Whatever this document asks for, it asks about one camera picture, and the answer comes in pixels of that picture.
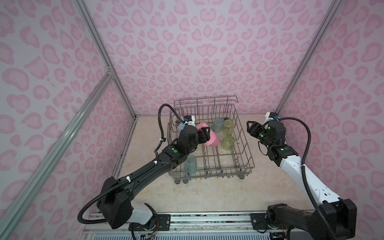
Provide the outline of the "green transparent plastic cup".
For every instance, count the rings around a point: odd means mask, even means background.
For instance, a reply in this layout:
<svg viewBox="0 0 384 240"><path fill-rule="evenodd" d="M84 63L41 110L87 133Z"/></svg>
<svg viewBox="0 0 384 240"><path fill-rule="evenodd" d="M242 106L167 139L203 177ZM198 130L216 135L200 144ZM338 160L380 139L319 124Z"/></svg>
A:
<svg viewBox="0 0 384 240"><path fill-rule="evenodd" d="M227 136L232 135L234 132L234 122L231 119L224 120L222 132Z"/></svg>

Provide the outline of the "teal textured plastic cup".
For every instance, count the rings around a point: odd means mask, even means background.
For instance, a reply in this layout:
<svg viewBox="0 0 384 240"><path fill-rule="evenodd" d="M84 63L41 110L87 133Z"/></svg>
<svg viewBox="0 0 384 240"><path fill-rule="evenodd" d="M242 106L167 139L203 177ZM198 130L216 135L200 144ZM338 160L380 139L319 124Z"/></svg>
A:
<svg viewBox="0 0 384 240"><path fill-rule="evenodd" d="M197 172L197 158L193 155L189 155L184 162L184 173L188 176L193 176Z"/></svg>

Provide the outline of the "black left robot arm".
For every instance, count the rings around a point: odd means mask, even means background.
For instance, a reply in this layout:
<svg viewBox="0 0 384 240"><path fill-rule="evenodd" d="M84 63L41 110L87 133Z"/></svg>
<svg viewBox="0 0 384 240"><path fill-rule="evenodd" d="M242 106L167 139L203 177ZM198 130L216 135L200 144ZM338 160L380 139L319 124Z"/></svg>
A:
<svg viewBox="0 0 384 240"><path fill-rule="evenodd" d="M97 201L103 215L100 222L108 223L112 229L134 223L152 230L158 222L156 211L149 204L133 204L132 200L154 180L184 163L198 145L210 140L210 132L209 127L197 129L187 125L177 139L145 166L118 180L108 178Z"/></svg>

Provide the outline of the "yellow-green plastic cup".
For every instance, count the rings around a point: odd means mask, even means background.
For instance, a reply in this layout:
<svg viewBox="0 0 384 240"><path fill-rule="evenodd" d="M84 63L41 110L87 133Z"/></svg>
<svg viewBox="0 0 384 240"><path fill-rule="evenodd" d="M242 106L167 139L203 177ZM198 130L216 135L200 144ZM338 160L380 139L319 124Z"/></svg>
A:
<svg viewBox="0 0 384 240"><path fill-rule="evenodd" d="M221 148L225 151L231 151L235 145L235 138L233 136L226 136L221 141Z"/></svg>

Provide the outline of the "pink plastic cup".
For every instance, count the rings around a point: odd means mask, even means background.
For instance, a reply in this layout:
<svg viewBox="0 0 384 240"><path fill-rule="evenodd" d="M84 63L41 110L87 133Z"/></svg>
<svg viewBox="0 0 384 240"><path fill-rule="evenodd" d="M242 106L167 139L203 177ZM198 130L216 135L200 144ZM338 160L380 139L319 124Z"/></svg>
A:
<svg viewBox="0 0 384 240"><path fill-rule="evenodd" d="M210 127L206 123L200 123L197 125L198 131L209 131Z"/></svg>
<svg viewBox="0 0 384 240"><path fill-rule="evenodd" d="M206 143L204 143L204 145L215 148L219 144L220 144L220 139L218 135L212 130L210 130L210 139Z"/></svg>

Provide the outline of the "light blue ceramic mug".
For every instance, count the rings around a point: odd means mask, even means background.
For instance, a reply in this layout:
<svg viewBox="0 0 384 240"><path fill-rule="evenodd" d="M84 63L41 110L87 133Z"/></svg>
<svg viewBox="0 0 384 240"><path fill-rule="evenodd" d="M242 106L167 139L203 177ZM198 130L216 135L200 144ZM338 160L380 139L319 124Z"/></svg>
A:
<svg viewBox="0 0 384 240"><path fill-rule="evenodd" d="M179 131L182 131L185 127L185 124L179 124L178 128L179 128Z"/></svg>

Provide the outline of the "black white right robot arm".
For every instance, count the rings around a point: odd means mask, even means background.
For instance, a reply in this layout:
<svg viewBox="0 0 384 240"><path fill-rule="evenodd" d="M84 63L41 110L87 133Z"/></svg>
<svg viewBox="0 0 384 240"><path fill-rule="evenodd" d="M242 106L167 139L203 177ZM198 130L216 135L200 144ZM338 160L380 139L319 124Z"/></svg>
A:
<svg viewBox="0 0 384 240"><path fill-rule="evenodd" d="M307 143L302 156L286 144L285 119L272 119L261 124L247 122L247 132L267 148L267 156L285 171L306 194L314 210L305 211L287 204L268 206L267 223L271 226L289 225L306 231L314 240L347 240L356 235L357 206L350 199L342 199L328 188L306 165L312 135L302 120L307 132Z"/></svg>

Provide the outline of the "teal plastic cup front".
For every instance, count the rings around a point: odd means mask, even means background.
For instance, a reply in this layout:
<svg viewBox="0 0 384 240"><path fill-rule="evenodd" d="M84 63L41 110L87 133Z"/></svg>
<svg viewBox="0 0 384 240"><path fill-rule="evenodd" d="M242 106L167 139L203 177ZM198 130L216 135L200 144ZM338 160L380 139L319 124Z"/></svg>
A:
<svg viewBox="0 0 384 240"><path fill-rule="evenodd" d="M217 135L220 134L224 127L224 120L222 118L216 118L213 120L213 122L210 124L211 130L216 133Z"/></svg>

